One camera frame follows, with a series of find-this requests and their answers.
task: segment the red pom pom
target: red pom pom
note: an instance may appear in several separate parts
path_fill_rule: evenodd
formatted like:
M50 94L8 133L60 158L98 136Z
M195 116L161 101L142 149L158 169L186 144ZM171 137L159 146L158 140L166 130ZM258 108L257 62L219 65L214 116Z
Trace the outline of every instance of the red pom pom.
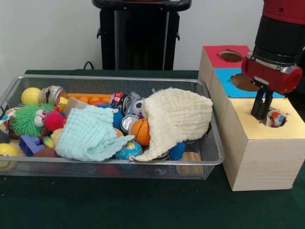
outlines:
M44 125L46 129L51 132L63 128L64 124L65 119L60 113L49 113L44 118Z

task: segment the green fuzzy toy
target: green fuzzy toy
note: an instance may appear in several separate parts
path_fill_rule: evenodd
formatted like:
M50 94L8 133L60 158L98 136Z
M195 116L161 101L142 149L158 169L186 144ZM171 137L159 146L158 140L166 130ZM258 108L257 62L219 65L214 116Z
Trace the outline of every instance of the green fuzzy toy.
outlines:
M50 110L54 109L55 107L52 104L42 104L41 106L37 106L36 104L28 104L21 107L16 111L16 117L12 122L12 127L15 135L41 137L41 133L44 127L38 127L34 124L34 118L37 116L36 112L38 110L49 112Z

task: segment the blue fuzzy toy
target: blue fuzzy toy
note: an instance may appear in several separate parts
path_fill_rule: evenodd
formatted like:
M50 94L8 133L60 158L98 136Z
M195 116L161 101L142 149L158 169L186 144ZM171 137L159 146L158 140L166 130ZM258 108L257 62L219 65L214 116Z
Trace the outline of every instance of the blue fuzzy toy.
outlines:
M179 142L169 150L171 161L179 161L185 152L185 142Z
M108 106L106 103L98 104L98 107L100 107L100 108L110 107L112 109L118 109L118 107L116 105L111 104L110 106ZM119 111L117 113L113 113L113 127L120 130L122 121L123 121L123 113L122 113L122 110L119 109Z

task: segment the yellow square top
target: yellow square top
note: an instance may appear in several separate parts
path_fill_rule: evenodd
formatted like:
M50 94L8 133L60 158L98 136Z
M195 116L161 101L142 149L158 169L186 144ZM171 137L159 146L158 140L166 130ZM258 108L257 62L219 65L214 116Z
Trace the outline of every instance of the yellow square top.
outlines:
M248 139L305 139L305 123L288 99L275 98L271 107L289 113L279 128L267 127L251 115L254 99L230 99Z

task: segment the red square top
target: red square top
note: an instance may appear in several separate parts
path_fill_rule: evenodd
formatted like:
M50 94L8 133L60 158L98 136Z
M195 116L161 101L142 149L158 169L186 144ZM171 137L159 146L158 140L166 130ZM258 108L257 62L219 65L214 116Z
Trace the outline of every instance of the red square top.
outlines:
M246 45L204 46L203 48L208 55L213 68L241 68L242 59L251 51ZM233 61L235 62L230 62L228 61L228 58L232 56L225 51L237 52L240 55L235 54L235 56L233 56Z

